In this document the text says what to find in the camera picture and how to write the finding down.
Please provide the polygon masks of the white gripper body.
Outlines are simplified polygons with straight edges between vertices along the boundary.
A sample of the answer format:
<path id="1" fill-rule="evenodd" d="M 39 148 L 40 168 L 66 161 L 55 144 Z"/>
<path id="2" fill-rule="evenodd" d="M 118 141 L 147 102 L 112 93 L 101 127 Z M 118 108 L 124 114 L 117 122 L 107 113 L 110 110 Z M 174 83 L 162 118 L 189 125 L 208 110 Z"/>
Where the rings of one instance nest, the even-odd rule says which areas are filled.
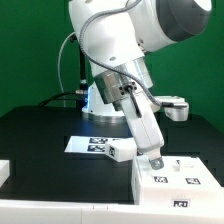
<path id="1" fill-rule="evenodd" d="M 164 139 L 149 100 L 142 92 L 135 94 L 134 99 L 140 115 L 136 114 L 136 108 L 130 96 L 121 101 L 121 107 L 137 148 L 149 157 L 160 157 L 160 148 L 164 145 Z"/>

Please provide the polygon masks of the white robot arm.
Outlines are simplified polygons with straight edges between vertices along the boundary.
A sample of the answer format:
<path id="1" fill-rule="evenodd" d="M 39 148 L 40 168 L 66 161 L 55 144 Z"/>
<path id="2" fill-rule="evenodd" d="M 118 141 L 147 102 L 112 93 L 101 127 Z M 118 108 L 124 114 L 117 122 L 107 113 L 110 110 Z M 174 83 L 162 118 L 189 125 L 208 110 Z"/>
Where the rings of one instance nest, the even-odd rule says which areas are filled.
<path id="1" fill-rule="evenodd" d="M 202 33 L 211 11 L 211 0 L 69 0 L 71 22 L 101 98 L 124 113 L 137 149 L 154 170 L 164 166 L 164 140 L 151 106 L 186 111 L 188 104 L 151 95 L 144 55 Z"/>

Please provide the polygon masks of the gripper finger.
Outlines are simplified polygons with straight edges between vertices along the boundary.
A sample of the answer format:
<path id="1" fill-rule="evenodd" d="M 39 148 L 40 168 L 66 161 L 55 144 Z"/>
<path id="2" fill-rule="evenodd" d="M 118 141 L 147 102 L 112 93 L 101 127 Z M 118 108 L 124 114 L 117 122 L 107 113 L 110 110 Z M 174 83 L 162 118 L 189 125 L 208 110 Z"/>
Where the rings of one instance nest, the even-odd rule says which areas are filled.
<path id="1" fill-rule="evenodd" d="M 150 157 L 149 162 L 151 165 L 151 168 L 153 170 L 160 170 L 164 167 L 163 158 L 161 156 L 159 157 Z"/>

